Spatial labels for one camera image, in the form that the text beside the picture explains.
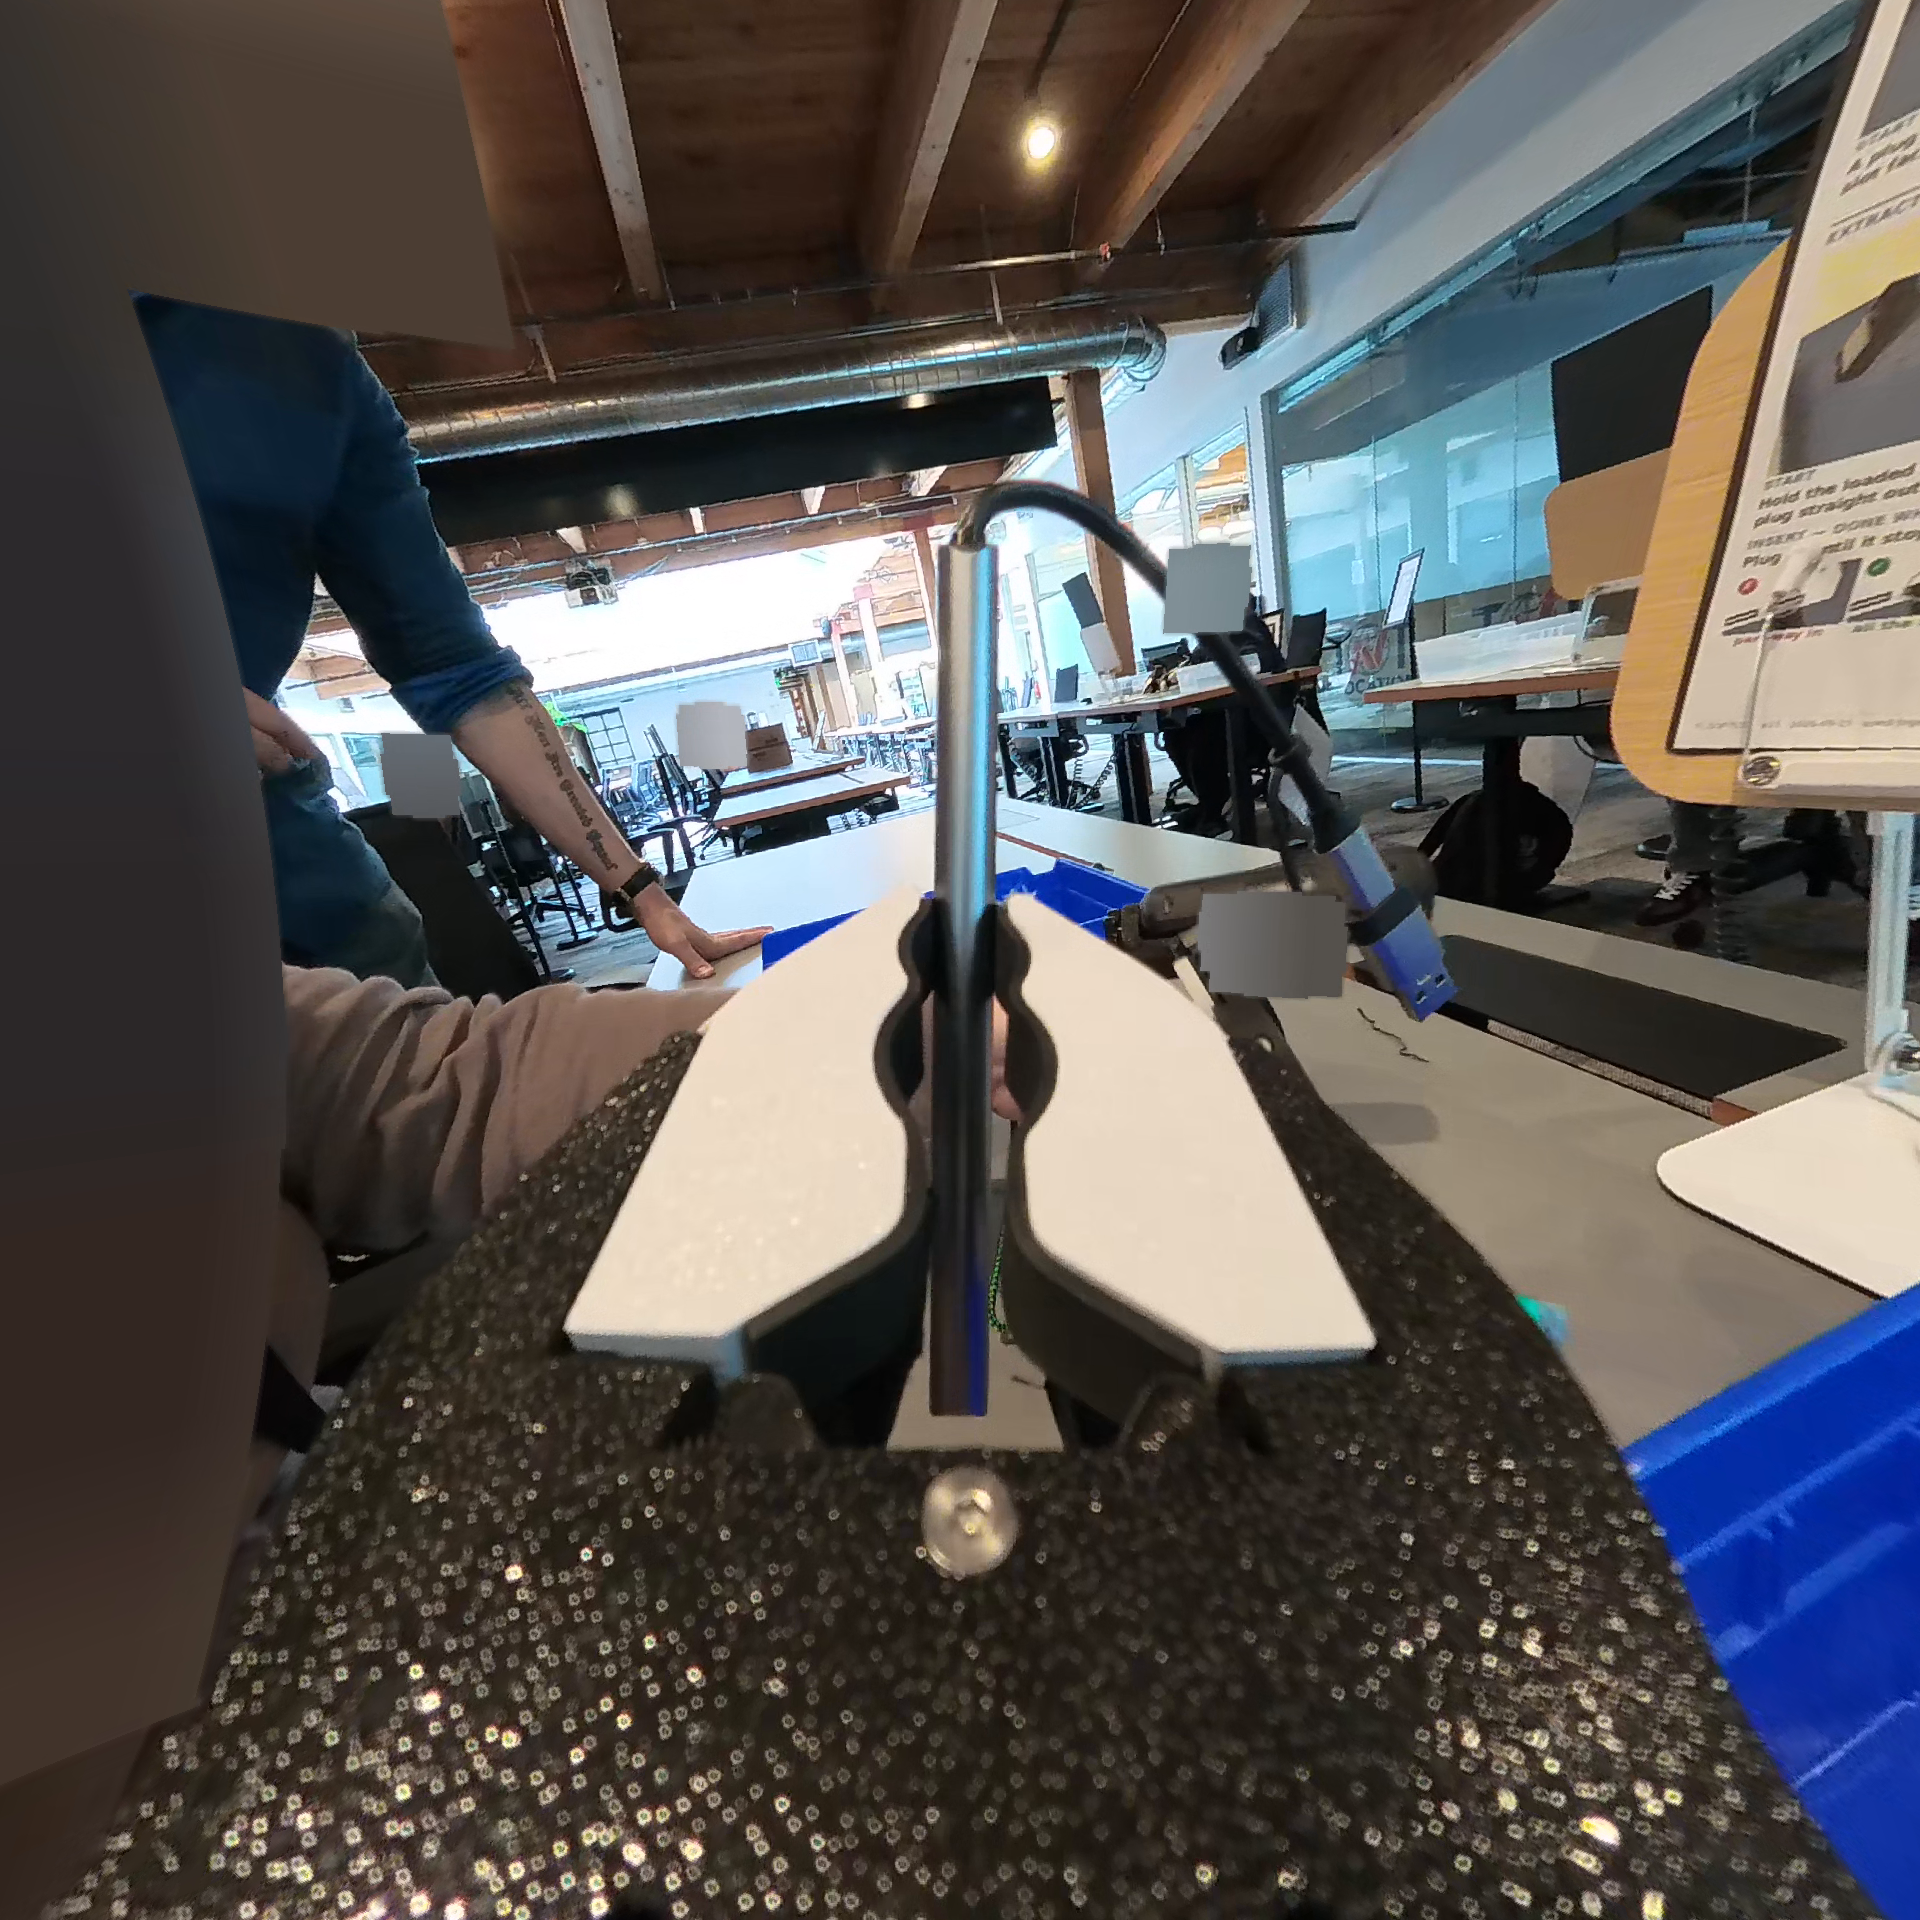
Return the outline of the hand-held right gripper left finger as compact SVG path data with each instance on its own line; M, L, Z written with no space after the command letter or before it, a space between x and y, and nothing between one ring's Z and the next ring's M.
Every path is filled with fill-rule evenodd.
M564 1320L578 1354L779 1377L832 1404L911 1366L928 1153L913 889L764 970L706 1023Z

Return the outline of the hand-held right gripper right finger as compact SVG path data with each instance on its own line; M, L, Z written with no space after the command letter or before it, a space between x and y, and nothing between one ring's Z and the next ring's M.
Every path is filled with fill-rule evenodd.
M1001 1313L1044 1378L1129 1411L1162 1377L1368 1358L1376 1331L1229 1038L1034 896L1000 910Z

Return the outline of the black cable blue plug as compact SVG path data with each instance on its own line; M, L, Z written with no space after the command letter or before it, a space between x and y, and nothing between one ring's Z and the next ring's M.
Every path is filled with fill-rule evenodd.
M1268 766L1292 782L1313 848L1349 907L1349 943L1376 980L1415 1019L1437 1016L1457 985L1428 913L1407 880L1392 876L1360 819L1320 775L1292 721L1264 689L1241 650L1253 642L1253 562L1244 547L1177 547L1160 560L1117 514L1049 482L987 487L970 506L939 559L935 618L941 655L938 696L938 815L957 848L986 848L992 815L992 696L996 647L996 555L989 529L1011 513L1068 521L1117 559L1162 599L1164 632L1201 641L1268 747Z

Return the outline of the person's left forearm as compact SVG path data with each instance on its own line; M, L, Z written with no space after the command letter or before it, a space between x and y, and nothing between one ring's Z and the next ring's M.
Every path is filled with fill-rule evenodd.
M283 967L279 1220L303 1243L386 1256L458 1241L541 1154L732 990L539 987L509 1002Z

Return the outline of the dark metal clamp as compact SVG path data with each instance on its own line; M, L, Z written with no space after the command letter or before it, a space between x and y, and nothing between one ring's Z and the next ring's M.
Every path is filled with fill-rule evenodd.
M1140 902L1109 910L1104 943L1170 975L1177 959L1194 952L1204 895L1201 883L1155 888Z

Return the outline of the blue plastic bin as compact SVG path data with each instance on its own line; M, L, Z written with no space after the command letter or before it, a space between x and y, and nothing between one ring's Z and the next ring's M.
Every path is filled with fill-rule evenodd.
M1125 906L1138 906L1145 902L1147 889L1109 871L1058 859L1044 871L1001 871L996 876L994 895L1000 903L1009 903L1016 896L1034 896L1069 923L1104 939L1109 914L1120 913ZM770 930L759 947L759 964L770 970L789 954L820 939L827 930L851 922L855 914L857 910L851 910L827 920Z
M1624 1454L1716 1662L1885 1915L1919 1915L1919 1303Z

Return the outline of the black backpack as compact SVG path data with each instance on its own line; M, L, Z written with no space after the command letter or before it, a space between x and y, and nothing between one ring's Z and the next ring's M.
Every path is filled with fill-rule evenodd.
M1523 910L1551 888L1570 843L1568 815L1540 786L1513 777L1449 802L1419 852L1443 899Z

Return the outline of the black desk mat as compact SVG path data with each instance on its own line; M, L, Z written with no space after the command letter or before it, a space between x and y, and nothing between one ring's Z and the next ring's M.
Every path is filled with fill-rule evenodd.
M1836 1036L1471 936L1444 952L1451 1019L1703 1120L1753 1113L1744 1094L1780 1074L1852 1073Z

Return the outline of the wooden office desk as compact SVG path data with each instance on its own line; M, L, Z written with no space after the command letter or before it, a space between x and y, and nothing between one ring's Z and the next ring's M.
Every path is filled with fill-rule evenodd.
M1618 670L1618 663L1540 663L1492 674L1409 680L1368 689L1360 702L1443 710L1447 730L1481 747L1480 792L1495 808L1517 788L1521 745L1529 739L1573 739L1601 761L1618 761L1611 728Z

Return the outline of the white stand base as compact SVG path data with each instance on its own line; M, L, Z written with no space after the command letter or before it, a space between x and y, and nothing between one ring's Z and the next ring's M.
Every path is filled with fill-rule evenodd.
M1861 1074L1681 1143L1658 1179L1875 1298L1919 1282L1919 1038L1906 1009L1916 822L1875 815Z

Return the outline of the wooden stand board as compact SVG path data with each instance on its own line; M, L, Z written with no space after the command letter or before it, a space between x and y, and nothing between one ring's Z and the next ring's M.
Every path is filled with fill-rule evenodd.
M1825 808L1916 815L1916 752L1775 751L1784 777L1744 779L1748 747L1672 747L1699 620L1709 604L1744 434L1769 358L1791 248L1776 248L1728 297L1692 367L1651 527L1649 559L1613 700L1613 743L1653 794L1690 804Z

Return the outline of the wooden desk divider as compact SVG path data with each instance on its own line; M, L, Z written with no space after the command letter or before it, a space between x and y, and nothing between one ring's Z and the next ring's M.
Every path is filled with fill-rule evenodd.
M1543 504L1553 591L1567 604L1644 577L1672 448L1557 484Z

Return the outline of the black monitor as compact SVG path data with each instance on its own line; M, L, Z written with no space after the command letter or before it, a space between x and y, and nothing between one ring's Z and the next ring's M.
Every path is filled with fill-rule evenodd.
M1636 463L1674 444L1712 314L1712 288L1703 286L1553 362L1553 433L1562 482Z

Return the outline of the printed instruction sheet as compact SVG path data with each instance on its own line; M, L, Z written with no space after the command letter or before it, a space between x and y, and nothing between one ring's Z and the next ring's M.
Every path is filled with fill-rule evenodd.
M1919 714L1919 9L1871 9L1799 215L1676 752L1909 751Z

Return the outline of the silver ceiling duct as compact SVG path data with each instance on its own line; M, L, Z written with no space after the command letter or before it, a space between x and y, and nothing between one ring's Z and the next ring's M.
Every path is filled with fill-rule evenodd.
M1112 308L1026 311L791 343L747 343L633 359L585 376L490 391L404 395L425 463L611 441L641 433L957 394L1017 377L1120 370L1155 377L1164 329Z

